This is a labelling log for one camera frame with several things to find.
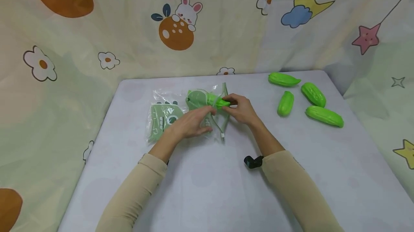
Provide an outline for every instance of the beige long-sleeve shirt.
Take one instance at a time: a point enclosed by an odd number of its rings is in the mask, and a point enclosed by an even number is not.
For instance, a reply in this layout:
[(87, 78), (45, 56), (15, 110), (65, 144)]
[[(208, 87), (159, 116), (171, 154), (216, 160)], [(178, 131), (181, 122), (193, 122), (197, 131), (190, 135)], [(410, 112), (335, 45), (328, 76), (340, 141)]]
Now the beige long-sleeve shirt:
[[(289, 151), (264, 158), (262, 170), (273, 188), (286, 199), (304, 232), (344, 231), (316, 184)], [(166, 172), (163, 161), (144, 155), (109, 201), (96, 232), (131, 232)]]

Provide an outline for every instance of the blue cloud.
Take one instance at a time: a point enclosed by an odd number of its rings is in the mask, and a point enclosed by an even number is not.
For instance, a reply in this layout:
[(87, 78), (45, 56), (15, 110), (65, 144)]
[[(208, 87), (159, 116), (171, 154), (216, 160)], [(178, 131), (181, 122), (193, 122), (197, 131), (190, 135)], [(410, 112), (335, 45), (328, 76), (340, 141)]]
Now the blue cloud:
[(301, 24), (307, 23), (312, 17), (310, 8), (303, 5), (295, 6), (292, 11), (284, 14), (281, 19), (283, 25), (289, 25), (291, 28), (296, 28)]

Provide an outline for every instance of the fabric backdrop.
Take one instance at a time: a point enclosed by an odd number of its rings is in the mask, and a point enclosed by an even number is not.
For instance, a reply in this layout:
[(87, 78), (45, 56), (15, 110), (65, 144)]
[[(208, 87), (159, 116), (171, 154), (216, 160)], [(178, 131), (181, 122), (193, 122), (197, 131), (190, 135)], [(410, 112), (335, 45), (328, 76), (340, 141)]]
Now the fabric backdrop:
[(57, 229), (126, 78), (323, 69), (414, 199), (413, 2), (0, 0), (0, 231)]

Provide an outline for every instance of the plastic bag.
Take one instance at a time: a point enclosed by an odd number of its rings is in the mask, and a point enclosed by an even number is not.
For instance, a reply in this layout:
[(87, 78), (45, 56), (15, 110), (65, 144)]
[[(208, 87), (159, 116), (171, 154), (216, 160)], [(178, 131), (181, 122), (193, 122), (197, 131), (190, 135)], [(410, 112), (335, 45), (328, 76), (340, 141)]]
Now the plastic bag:
[(188, 112), (185, 96), (169, 91), (153, 91), (153, 100), (148, 112), (146, 138), (149, 144), (160, 139), (164, 130)]
[(185, 102), (189, 110), (194, 110), (199, 107), (211, 105), (217, 109), (215, 116), (208, 114), (201, 123), (201, 126), (211, 126), (213, 128), (213, 138), (220, 138), (224, 140), (224, 134), (227, 123), (229, 121), (229, 114), (221, 109), (223, 106), (229, 106), (230, 103), (222, 99), (223, 96), (228, 95), (226, 83), (222, 85), (213, 85), (212, 88), (197, 88), (189, 90), (185, 98)]

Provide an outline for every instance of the black object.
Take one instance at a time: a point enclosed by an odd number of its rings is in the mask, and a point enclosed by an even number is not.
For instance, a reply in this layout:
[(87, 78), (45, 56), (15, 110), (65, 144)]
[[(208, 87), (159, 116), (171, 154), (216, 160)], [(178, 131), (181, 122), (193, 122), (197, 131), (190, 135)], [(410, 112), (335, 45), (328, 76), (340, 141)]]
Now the black object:
[(251, 156), (246, 156), (244, 158), (244, 163), (247, 165), (248, 168), (254, 169), (262, 166), (263, 158), (264, 156), (258, 156), (256, 159), (253, 159)]

